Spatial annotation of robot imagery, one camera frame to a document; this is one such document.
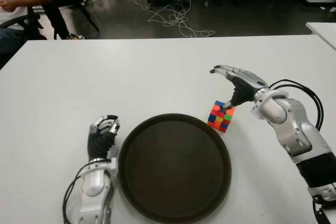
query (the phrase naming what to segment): gray floor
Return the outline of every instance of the gray floor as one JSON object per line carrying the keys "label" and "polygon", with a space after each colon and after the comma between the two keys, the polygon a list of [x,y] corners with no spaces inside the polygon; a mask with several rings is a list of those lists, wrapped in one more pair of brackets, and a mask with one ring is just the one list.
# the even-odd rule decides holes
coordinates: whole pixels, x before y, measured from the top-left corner
{"label": "gray floor", "polygon": [[[146,0],[135,1],[146,3]],[[99,22],[100,33],[96,33],[80,11],[64,8],[61,12],[70,32],[84,35],[87,39],[183,37],[177,27],[148,22],[153,14],[136,5],[134,0],[90,0],[90,3],[87,9],[92,13],[92,18]],[[328,9],[308,8],[294,0],[277,0],[275,3],[242,0],[240,7],[233,6],[231,0],[223,0],[221,6],[211,3],[209,8],[204,8],[204,0],[192,0],[192,7],[186,16],[189,27],[213,30],[216,37],[310,34],[306,22],[336,21],[336,14]],[[52,39],[53,29],[45,15],[42,15],[41,23],[44,27],[41,32]],[[193,35],[187,29],[182,29],[182,32]]]}

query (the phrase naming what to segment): blue square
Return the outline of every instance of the blue square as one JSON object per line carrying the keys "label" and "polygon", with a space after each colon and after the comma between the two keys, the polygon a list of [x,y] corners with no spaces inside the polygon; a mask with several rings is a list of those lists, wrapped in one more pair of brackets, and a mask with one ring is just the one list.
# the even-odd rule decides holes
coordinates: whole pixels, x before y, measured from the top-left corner
{"label": "blue square", "polygon": [[214,123],[215,121],[216,121],[216,116],[215,115],[210,115],[209,119],[208,119],[208,122]]}
{"label": "blue square", "polygon": [[227,125],[227,124],[225,124],[225,123],[222,123],[222,127],[223,127],[223,128],[227,129],[228,126],[229,126],[229,125]]}
{"label": "blue square", "polygon": [[223,107],[225,105],[224,102],[220,102],[220,101],[216,101],[215,104],[220,106],[220,107]]}

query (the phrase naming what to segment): tangled cable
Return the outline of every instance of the tangled cable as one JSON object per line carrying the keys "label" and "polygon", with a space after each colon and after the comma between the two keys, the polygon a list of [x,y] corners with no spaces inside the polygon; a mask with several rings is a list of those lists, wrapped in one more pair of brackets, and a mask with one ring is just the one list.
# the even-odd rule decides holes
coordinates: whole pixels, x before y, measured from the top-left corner
{"label": "tangled cable", "polygon": [[[180,33],[187,38],[197,38],[197,37],[209,37],[213,34],[215,34],[214,31],[211,30],[194,30],[192,28],[190,28],[186,23],[189,21],[189,18],[186,17],[186,14],[189,12],[190,8],[191,8],[191,2],[189,5],[188,10],[181,10],[180,12],[177,12],[176,10],[174,10],[173,6],[171,5],[166,5],[163,8],[161,8],[159,11],[154,12],[152,10],[148,10],[145,8],[144,5],[136,2],[135,0],[133,0],[135,4],[141,6],[141,8],[147,12],[152,13],[153,15],[147,20],[147,22],[157,22],[157,23],[162,23],[163,26],[165,27],[171,27],[171,26],[175,26],[178,27]],[[170,12],[168,14],[168,18],[165,19],[160,12],[162,11],[168,11]],[[185,33],[182,32],[182,29],[187,29],[189,31],[192,32],[192,35],[186,35]]]}

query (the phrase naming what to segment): colorful cube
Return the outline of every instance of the colorful cube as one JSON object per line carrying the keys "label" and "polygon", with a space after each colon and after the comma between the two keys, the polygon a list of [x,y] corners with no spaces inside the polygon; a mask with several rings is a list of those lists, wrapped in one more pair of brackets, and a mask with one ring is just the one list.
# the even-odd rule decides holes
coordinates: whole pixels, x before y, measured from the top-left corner
{"label": "colorful cube", "polygon": [[222,132],[226,132],[230,121],[232,120],[233,114],[235,113],[235,108],[224,111],[224,105],[224,102],[215,101],[207,123],[210,127],[218,129]]}

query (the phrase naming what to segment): round tray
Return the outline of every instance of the round tray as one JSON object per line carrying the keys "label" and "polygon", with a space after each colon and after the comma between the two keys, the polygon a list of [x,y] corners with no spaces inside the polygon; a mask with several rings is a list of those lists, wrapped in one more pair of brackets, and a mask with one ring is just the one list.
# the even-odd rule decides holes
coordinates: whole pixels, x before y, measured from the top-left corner
{"label": "round tray", "polygon": [[224,199],[231,179],[227,149],[208,125],[188,115],[155,116],[138,125],[119,156],[122,191],[142,215],[191,223]]}

